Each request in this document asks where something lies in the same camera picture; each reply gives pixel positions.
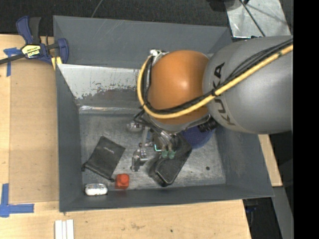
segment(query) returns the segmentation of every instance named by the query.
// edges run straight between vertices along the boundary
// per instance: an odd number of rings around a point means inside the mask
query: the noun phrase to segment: orange object
[[[118,174],[115,180],[116,189],[127,189],[130,184],[130,177],[126,173]]]
[[[184,104],[203,95],[203,75],[208,58],[192,50],[172,51],[159,59],[152,68],[148,102],[158,110]],[[206,107],[173,119],[157,119],[164,124],[183,124],[208,114]]]

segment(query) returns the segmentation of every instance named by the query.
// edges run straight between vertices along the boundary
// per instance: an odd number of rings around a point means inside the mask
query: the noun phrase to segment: black floor
[[[91,17],[100,0],[0,0],[0,33],[16,33],[24,15],[42,17],[40,35],[53,36],[53,15]],[[294,0],[280,0],[294,33]],[[228,26],[221,0],[103,0],[94,17]],[[293,211],[292,134],[272,135],[271,141]],[[280,239],[271,199],[244,201],[253,239]]]

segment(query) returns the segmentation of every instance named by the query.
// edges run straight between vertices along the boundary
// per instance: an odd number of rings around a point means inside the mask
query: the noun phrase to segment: bin floor
[[[147,148],[149,161],[140,167],[139,172],[132,172],[130,169],[133,153],[138,148],[138,144],[142,139],[142,132],[128,132],[126,130],[126,125],[132,118],[132,114],[80,115],[82,163],[88,160],[100,137],[103,135],[125,148],[113,173],[113,178],[115,178],[117,174],[129,174],[129,190],[161,188],[160,185],[148,176],[150,161],[156,156],[156,152],[153,148]],[[114,182],[110,182],[88,169],[83,172],[82,180],[83,184],[104,183],[108,186],[109,190],[115,189]],[[192,151],[175,182],[169,187],[216,185],[225,184],[225,182],[225,174],[214,133],[205,146]]]

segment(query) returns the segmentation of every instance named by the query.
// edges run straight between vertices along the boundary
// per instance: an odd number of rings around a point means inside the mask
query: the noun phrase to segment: blue tape
[[[19,55],[21,54],[21,51],[17,48],[9,48],[4,49],[3,52],[8,56],[11,57],[12,55]],[[11,62],[7,63],[6,66],[6,76],[9,77],[11,75]]]
[[[2,185],[2,195],[0,204],[0,217],[7,218],[10,214],[33,213],[34,204],[9,205],[9,184]]]

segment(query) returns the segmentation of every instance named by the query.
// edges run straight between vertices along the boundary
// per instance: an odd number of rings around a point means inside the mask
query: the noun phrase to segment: small white container
[[[86,184],[84,192],[88,196],[100,196],[108,193],[108,188],[102,183],[90,183]]]

